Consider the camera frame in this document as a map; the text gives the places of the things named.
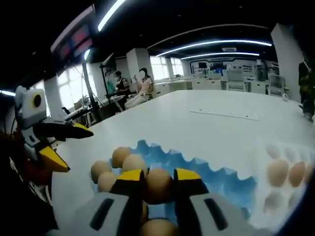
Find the person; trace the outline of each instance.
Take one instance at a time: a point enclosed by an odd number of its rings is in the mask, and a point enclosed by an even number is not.
[[[138,82],[136,76],[134,76],[134,79],[137,82],[138,94],[125,103],[126,109],[130,109],[148,101],[150,98],[149,93],[153,92],[154,90],[152,79],[148,75],[148,70],[146,68],[142,68],[139,70],[139,76],[141,78],[140,82]]]
[[[122,77],[122,73],[120,71],[116,71],[114,77],[116,80],[117,91],[129,90],[129,82],[127,79]]]

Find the chair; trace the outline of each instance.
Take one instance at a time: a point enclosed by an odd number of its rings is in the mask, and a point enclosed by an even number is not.
[[[284,94],[284,77],[280,75],[270,75],[269,83],[268,94],[282,97],[282,94]]]
[[[243,71],[241,70],[227,71],[227,90],[245,92]]]

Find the brown egg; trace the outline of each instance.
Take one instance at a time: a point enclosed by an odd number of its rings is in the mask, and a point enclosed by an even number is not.
[[[94,183],[97,183],[98,177],[103,172],[111,172],[112,167],[106,161],[96,161],[91,167],[91,175]]]
[[[153,219],[142,226],[141,236],[179,236],[179,230],[168,220]]]
[[[312,172],[313,172],[313,169],[314,169],[314,164],[313,163],[310,163],[306,166],[306,169],[305,169],[305,178],[304,178],[304,182],[305,183],[309,183],[310,181],[310,178],[312,176]]]
[[[123,166],[123,162],[131,155],[129,148],[127,147],[119,147],[113,152],[112,156],[112,165],[113,168],[121,168]]]
[[[117,175],[113,172],[102,173],[97,181],[99,192],[109,192],[117,180]]]
[[[129,155],[123,163],[123,172],[132,170],[143,170],[144,175],[148,173],[148,167],[140,155]]]
[[[297,187],[300,185],[303,176],[305,173],[305,163],[299,162],[296,163],[289,172],[289,181],[293,187]]]
[[[142,215],[141,215],[141,225],[143,225],[144,223],[146,223],[148,221],[148,205],[143,202],[142,203]]]
[[[163,169],[152,169],[146,177],[144,200],[148,204],[161,204],[169,200],[173,179]]]
[[[269,183],[274,187],[281,187],[287,177],[289,164],[284,160],[276,160],[268,167]]]

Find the window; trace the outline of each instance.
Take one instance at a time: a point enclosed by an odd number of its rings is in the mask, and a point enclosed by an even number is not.
[[[92,92],[97,96],[92,70],[87,64],[87,71]],[[83,79],[82,65],[73,66],[64,71],[58,78],[59,94],[61,103],[67,109],[74,107],[82,96],[89,96],[86,83]]]
[[[169,78],[166,59],[163,57],[150,57],[154,80]]]
[[[184,76],[182,61],[178,58],[171,58],[174,75]]]
[[[30,89],[42,89],[44,90],[44,94],[45,94],[45,102],[46,102],[46,115],[49,117],[50,116],[50,110],[49,110],[49,106],[48,106],[48,102],[47,102],[47,98],[46,98],[46,92],[45,92],[45,86],[44,86],[44,81],[39,81],[37,84],[35,84],[34,86],[30,87]]]

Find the white table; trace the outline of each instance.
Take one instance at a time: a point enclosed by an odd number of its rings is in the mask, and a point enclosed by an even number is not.
[[[191,113],[212,109],[258,115],[260,121]],[[262,94],[181,90],[148,101],[93,126],[94,136],[67,140],[57,152],[71,167],[69,173],[54,173],[52,200],[59,227],[94,192],[89,180],[91,165],[107,160],[119,146],[136,147],[138,140],[160,144],[183,153],[186,160],[205,159],[212,169],[229,167],[239,178],[255,175],[252,149],[259,138],[313,147],[315,132],[303,118],[296,102]]]

